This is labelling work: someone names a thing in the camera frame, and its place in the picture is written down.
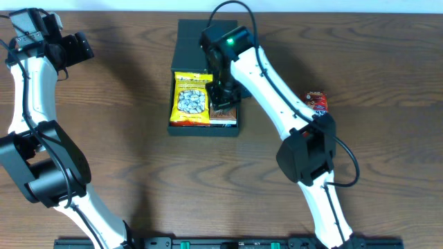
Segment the yellow snack bag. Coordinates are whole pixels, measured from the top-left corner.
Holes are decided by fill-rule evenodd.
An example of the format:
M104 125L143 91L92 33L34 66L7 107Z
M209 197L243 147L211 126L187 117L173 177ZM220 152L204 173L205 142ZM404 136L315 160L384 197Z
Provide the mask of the yellow snack bag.
M175 72L173 107L170 115L172 126L209 126L209 99L207 83L212 74Z

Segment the black gift box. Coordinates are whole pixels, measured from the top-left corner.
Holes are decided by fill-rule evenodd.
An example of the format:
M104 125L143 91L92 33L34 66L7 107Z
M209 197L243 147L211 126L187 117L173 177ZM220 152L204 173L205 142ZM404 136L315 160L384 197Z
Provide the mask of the black gift box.
M199 44L201 32L206 25L207 21L203 19L178 20L177 42L170 67L172 73L208 72L205 54ZM204 127L174 126L169 123L167 131L171 136L237 137L239 135L239 124L232 127Z

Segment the red Hello Panda box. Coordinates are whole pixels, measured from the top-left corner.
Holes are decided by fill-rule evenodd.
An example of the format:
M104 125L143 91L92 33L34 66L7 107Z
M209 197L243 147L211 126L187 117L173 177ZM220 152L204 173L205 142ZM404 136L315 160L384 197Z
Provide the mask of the red Hello Panda box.
M322 91L309 91L304 94L304 103L319 116L328 112L327 95Z

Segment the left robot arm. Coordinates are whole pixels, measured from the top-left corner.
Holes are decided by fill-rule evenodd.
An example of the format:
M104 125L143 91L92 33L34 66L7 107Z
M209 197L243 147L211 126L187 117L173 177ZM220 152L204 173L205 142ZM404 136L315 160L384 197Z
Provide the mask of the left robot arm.
M85 155L57 122L60 71L93 58L84 33L62 36L60 17L41 8L6 15L16 32L2 42L15 82L15 107L1 138L1 165L24 197L70 218L92 248L135 248L127 223L113 214L91 184Z

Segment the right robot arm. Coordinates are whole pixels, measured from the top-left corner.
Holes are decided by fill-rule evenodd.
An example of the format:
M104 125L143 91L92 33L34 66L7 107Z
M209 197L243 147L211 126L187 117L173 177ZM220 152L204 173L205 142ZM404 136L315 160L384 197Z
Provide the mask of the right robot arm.
M271 119L282 144L276 160L296 183L314 220L317 240L326 248L351 248L353 231L336 194L333 158L336 124L330 114L318 116L276 73L257 39L244 26L226 33L205 28L199 40L214 81L206 89L215 110L241 102L246 89Z

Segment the brown Pocky box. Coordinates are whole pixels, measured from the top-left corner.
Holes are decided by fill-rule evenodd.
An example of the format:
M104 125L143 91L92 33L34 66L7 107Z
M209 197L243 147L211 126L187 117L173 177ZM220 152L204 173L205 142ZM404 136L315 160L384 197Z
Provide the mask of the brown Pocky box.
M214 110L210 109L210 124L211 125L236 125L237 124L237 109L231 107L229 109Z

